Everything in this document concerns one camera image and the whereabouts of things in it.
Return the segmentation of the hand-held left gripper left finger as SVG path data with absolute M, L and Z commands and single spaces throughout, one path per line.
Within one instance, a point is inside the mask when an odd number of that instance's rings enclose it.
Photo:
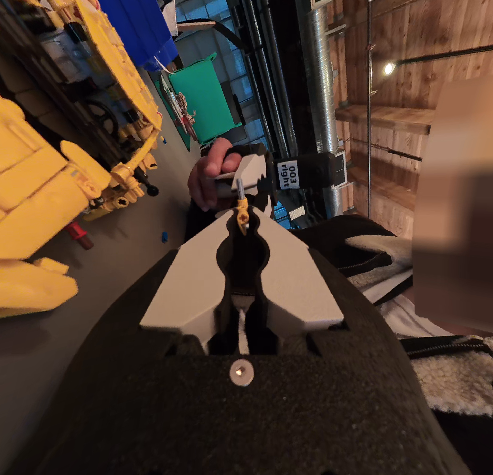
M 143 315 L 143 329 L 194 336 L 211 354 L 237 351 L 231 262 L 237 211 L 229 210 L 177 251 Z

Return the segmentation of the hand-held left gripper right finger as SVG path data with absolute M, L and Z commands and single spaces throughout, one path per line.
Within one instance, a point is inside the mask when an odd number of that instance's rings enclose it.
M 254 236 L 264 251 L 255 276 L 255 300 L 246 314 L 251 354 L 276 354 L 280 342 L 344 322 L 307 244 L 252 207 Z

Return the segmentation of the yellow axle connector brick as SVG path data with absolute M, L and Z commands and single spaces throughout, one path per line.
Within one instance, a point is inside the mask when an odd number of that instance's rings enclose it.
M 237 225 L 243 236 L 247 235 L 249 225 L 249 203 L 247 198 L 237 200 Z

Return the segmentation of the yellow brick toy car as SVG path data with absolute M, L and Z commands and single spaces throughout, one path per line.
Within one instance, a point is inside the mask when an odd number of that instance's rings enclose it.
M 162 114 L 98 0 L 1 0 L 1 318 L 78 292 L 30 258 L 59 232 L 159 194 Z

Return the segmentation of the grey desk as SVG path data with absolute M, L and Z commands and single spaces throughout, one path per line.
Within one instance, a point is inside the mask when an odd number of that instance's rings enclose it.
M 92 222 L 81 222 L 94 247 L 83 250 L 60 232 L 34 259 L 48 257 L 69 267 L 78 293 L 49 312 L 1 319 L 1 474 L 37 428 L 68 365 L 107 309 L 169 250 L 184 240 L 190 196 L 188 177 L 200 157 L 191 142 L 187 151 L 143 68 L 141 78 L 163 115 L 153 155 L 157 170 L 149 173 L 159 195 Z M 162 232 L 169 240 L 161 242 Z

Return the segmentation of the person's right hand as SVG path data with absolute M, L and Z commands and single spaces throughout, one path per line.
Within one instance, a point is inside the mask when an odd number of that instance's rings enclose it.
M 241 155 L 232 152 L 232 147 L 228 139 L 217 138 L 207 156 L 201 157 L 190 172 L 189 194 L 203 212 L 223 211 L 232 204 L 231 199 L 219 199 L 215 187 L 219 175 L 235 172 L 241 163 Z

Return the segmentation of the teal green fabric bag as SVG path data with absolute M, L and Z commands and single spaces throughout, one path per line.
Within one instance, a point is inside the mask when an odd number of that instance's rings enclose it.
M 187 102 L 185 110 L 195 121 L 192 127 L 202 146 L 245 125 L 242 115 L 239 121 L 233 119 L 213 66 L 216 57 L 217 53 L 212 53 L 169 75 L 172 89 Z

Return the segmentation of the small wooden model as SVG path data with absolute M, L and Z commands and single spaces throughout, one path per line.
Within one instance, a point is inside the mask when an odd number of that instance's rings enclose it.
M 194 130 L 194 124 L 195 124 L 195 112 L 193 114 L 190 114 L 188 112 L 188 104 L 186 101 L 185 96 L 179 92 L 176 95 L 176 101 L 178 104 L 180 116 L 181 116 L 181 122 L 184 130 L 186 133 L 193 139 L 194 141 L 198 141 L 197 134 Z

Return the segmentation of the green cutting mat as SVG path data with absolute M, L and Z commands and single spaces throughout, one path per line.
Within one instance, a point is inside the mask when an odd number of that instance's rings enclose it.
M 170 115 L 171 120 L 173 121 L 173 124 L 181 136 L 187 151 L 190 151 L 191 142 L 193 139 L 191 139 L 182 126 L 181 116 L 176 101 L 176 95 L 179 92 L 175 91 L 173 86 L 169 83 L 166 72 L 157 72 L 155 74 L 155 78 L 153 78 L 153 83 Z

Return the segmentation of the crumpled white paper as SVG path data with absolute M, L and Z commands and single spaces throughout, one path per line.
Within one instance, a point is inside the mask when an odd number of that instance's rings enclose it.
M 176 0 L 163 0 L 161 12 L 173 38 L 179 34 L 176 19 Z

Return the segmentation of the blue storage bin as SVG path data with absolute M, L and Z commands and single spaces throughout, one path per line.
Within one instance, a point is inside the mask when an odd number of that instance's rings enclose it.
M 98 0 L 136 67 L 159 72 L 178 57 L 157 0 Z

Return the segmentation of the silver ventilation duct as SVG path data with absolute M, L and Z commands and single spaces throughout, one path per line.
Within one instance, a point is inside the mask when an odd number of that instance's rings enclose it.
M 340 151 L 327 16 L 326 5 L 308 12 L 302 18 L 301 37 L 317 152 L 335 157 Z

